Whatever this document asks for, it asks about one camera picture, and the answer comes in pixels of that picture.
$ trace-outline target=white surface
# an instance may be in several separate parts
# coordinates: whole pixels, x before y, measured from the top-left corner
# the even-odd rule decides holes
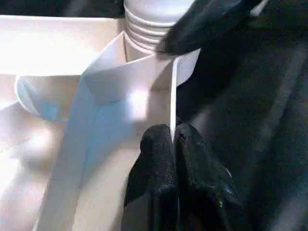
[[[122,20],[0,15],[0,73],[80,75]]]
[[[31,230],[56,157],[35,229],[119,230],[126,177],[141,135],[159,123],[170,124],[174,133],[176,79],[187,79],[195,62],[179,57],[173,64],[172,57],[143,52],[125,33],[118,35],[118,25],[105,19],[0,16],[0,73],[8,73],[0,75],[0,84],[11,86],[0,89],[0,170],[6,173],[0,180],[0,230]],[[66,49],[71,42],[75,52]],[[89,55],[67,62],[78,59],[77,53]],[[15,103],[13,80],[3,78],[25,75],[48,98],[54,89],[32,76],[80,74],[87,62],[62,141],[63,124],[30,115]]]
[[[1,85],[3,90],[13,91],[13,81]],[[32,229],[63,130],[30,115],[18,102],[0,110],[0,230]]]
[[[177,58],[177,86],[187,81],[188,78],[193,74],[200,50],[201,49],[192,51],[191,53],[182,55]]]

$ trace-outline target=black glove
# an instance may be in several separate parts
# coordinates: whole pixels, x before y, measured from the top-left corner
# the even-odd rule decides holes
[[[175,135],[181,230],[250,231],[229,171],[189,124]]]
[[[149,128],[128,177],[122,231],[250,231],[228,170],[190,125]]]
[[[212,41],[248,18],[262,0],[196,0],[173,26],[158,49],[161,52],[184,54]]]
[[[149,128],[140,144],[126,190],[122,231],[175,231],[178,180],[167,125]]]

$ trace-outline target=glove finger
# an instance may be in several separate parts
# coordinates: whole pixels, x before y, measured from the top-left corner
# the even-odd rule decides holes
[[[196,0],[158,45],[158,50],[181,55],[209,44],[236,27],[262,0]]]
[[[179,199],[169,127],[150,127],[140,149],[128,177],[122,231],[175,230]]]
[[[251,230],[231,176],[208,142],[194,127],[181,124],[175,146],[181,225],[190,227],[193,222],[203,230]]]

